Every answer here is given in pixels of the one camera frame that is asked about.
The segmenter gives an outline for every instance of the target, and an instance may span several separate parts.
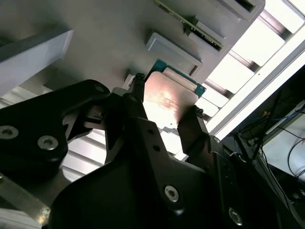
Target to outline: wire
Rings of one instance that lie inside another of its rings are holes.
[[[288,198],[287,198],[287,196],[286,196],[284,190],[282,189],[282,187],[280,186],[280,184],[277,182],[276,178],[274,177],[274,175],[273,175],[273,173],[272,173],[272,171],[271,171],[271,169],[270,169],[270,167],[269,167],[269,164],[268,164],[268,161],[267,161],[266,154],[265,154],[265,152],[263,151],[263,148],[262,148],[262,147],[261,147],[261,150],[262,150],[264,159],[265,159],[265,161],[266,161],[267,169],[268,169],[270,175],[272,176],[273,180],[275,181],[276,185],[277,185],[278,188],[281,190],[281,192],[282,192],[282,194],[283,194],[283,196],[284,196],[284,198],[285,198],[287,208],[288,208],[288,210],[291,212],[290,205],[289,205],[289,203],[288,203]]]
[[[300,111],[296,111],[296,113],[290,115],[290,116],[285,116],[285,117],[281,117],[281,118],[273,118],[271,119],[271,121],[279,121],[279,120],[282,120],[282,119],[287,119],[287,118],[294,118],[298,115],[297,112],[300,112]],[[256,120],[256,119],[263,119],[265,117],[258,117],[258,118],[254,118],[253,120]]]
[[[276,109],[276,106],[277,106],[278,101],[279,101],[279,99],[280,99],[280,97],[281,97],[281,94],[282,94],[282,89],[279,90],[279,92],[277,93],[277,96],[276,96],[276,98],[275,98],[274,104],[273,104],[273,106],[272,106],[272,110],[271,110],[270,115],[269,115],[269,117],[268,117],[268,119],[267,119],[267,123],[266,123],[266,125],[265,125],[265,127],[264,127],[263,134],[262,134],[262,136],[260,137],[260,139],[258,140],[258,144],[257,144],[257,146],[256,146],[256,148],[255,148],[255,151],[254,151],[254,153],[253,153],[253,156],[252,156],[252,158],[251,158],[252,161],[255,160],[256,157],[257,157],[257,155],[258,155],[259,148],[261,147],[261,145],[262,145],[262,143],[263,143],[265,134],[266,134],[266,132],[267,132],[267,130],[268,130],[270,121],[271,121],[271,119],[272,119],[272,115],[273,115],[273,113],[274,113],[274,111],[275,111],[275,109]]]
[[[289,161],[289,160],[290,160],[290,156],[291,156],[291,153],[292,153],[293,149],[294,149],[299,143],[303,142],[304,139],[305,139],[305,138],[302,138],[300,141],[298,141],[297,143],[295,143],[295,144],[291,147],[291,149],[290,149],[290,151],[289,151],[289,153],[288,153],[288,156],[287,156],[288,168],[289,168],[290,172],[291,172],[295,177],[297,177],[298,179],[299,179],[299,177],[300,177],[300,174],[301,174],[301,175],[303,174],[303,171],[302,171],[299,175],[296,175],[296,174],[292,171],[292,169],[291,169],[291,167],[290,167],[290,161]]]
[[[285,130],[286,132],[290,133],[291,135],[293,135],[293,136],[295,136],[295,137],[297,137],[297,138],[305,139],[305,138],[303,138],[303,137],[299,137],[298,135],[295,135],[294,133],[291,133],[290,131],[288,131],[288,130],[286,130],[286,129],[280,127],[280,126],[277,126],[277,128],[279,128],[279,129],[281,129],[281,130]]]

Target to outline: metal plate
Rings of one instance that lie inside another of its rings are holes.
[[[145,83],[144,108],[149,120],[159,128],[174,128],[198,96],[160,72],[153,72]]]

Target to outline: bolt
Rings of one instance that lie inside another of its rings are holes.
[[[178,191],[171,185],[167,185],[164,189],[165,195],[171,202],[177,202],[179,200]]]
[[[104,89],[101,86],[99,86],[99,85],[96,85],[95,89],[100,91],[100,92],[104,92]]]
[[[233,208],[229,208],[229,216],[231,220],[233,220],[233,222],[237,224],[237,226],[243,225],[243,220],[241,216]]]
[[[37,144],[40,149],[54,150],[58,146],[58,141],[53,136],[42,136],[38,139]]]
[[[214,139],[215,142],[217,142],[218,144],[220,143],[220,140],[219,140],[217,137],[213,136],[213,139]]]
[[[19,131],[11,126],[11,125],[3,125],[0,126],[0,139],[13,139],[15,137],[17,137],[19,134]]]

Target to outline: black cable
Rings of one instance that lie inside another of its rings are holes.
[[[257,157],[258,151],[259,151],[259,149],[260,149],[260,147],[261,147],[261,145],[262,145],[262,143],[263,143],[265,134],[266,134],[266,132],[268,131],[268,127],[269,127],[270,121],[271,121],[271,119],[272,119],[272,115],[273,115],[273,113],[274,113],[274,111],[275,111],[275,108],[276,108],[276,106],[277,106],[277,104],[278,104],[278,101],[279,101],[279,99],[280,99],[280,97],[281,97],[281,94],[282,94],[282,90],[280,90],[280,91],[277,93],[277,96],[276,96],[276,99],[275,99],[275,101],[274,101],[272,110],[271,110],[270,115],[269,115],[269,117],[268,117],[268,119],[267,119],[267,123],[266,123],[266,125],[265,125],[265,127],[264,127],[263,134],[262,134],[262,136],[260,137],[260,139],[258,140],[257,146],[256,146],[255,151],[254,151],[254,153],[253,153],[253,156],[252,156],[252,158],[251,158],[252,161],[255,160],[256,157]]]
[[[303,138],[303,137],[299,137],[298,135],[295,135],[294,133],[291,133],[290,131],[288,131],[288,130],[286,130],[286,129],[280,127],[280,126],[277,126],[277,128],[279,128],[279,129],[281,129],[281,130],[285,130],[286,132],[290,133],[291,135],[293,135],[293,136],[295,136],[295,137],[297,137],[297,138],[305,139],[305,138]]]
[[[298,141],[297,143],[295,143],[295,144],[291,147],[291,149],[290,149],[290,151],[289,151],[289,153],[288,153],[288,157],[287,157],[288,168],[289,168],[290,172],[291,172],[295,177],[297,177],[298,175],[294,174],[294,172],[292,171],[292,169],[291,169],[291,167],[290,167],[290,162],[289,162],[289,160],[290,160],[290,156],[291,156],[291,153],[292,153],[293,149],[294,149],[299,143],[303,142],[304,140],[305,140],[305,138],[302,138],[300,141]]]
[[[271,171],[271,169],[270,169],[270,167],[269,167],[269,164],[268,164],[268,161],[267,161],[266,154],[264,153],[262,147],[261,147],[261,150],[262,150],[264,159],[265,159],[265,161],[266,161],[267,169],[268,169],[270,175],[272,176],[273,180],[275,181],[276,185],[277,185],[278,188],[281,190],[281,192],[282,192],[282,194],[283,194],[283,196],[284,196],[284,198],[285,198],[285,201],[286,201],[286,205],[287,205],[287,207],[288,207],[288,210],[291,212],[290,205],[289,205],[289,203],[288,203],[288,198],[287,198],[287,196],[286,196],[284,190],[282,189],[282,187],[280,186],[280,184],[277,182],[276,178],[274,177],[274,175],[273,175],[273,173],[272,173],[272,171]]]

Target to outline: blue cable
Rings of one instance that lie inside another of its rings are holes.
[[[301,111],[302,109],[299,109],[299,110],[296,110],[294,114],[290,115],[290,116],[285,116],[285,117],[282,117],[282,118],[273,118],[271,119],[271,121],[280,121],[282,119],[286,119],[286,118],[294,118],[298,115],[298,111]],[[265,117],[259,117],[259,118],[254,118],[252,120],[256,120],[256,119],[263,119]]]

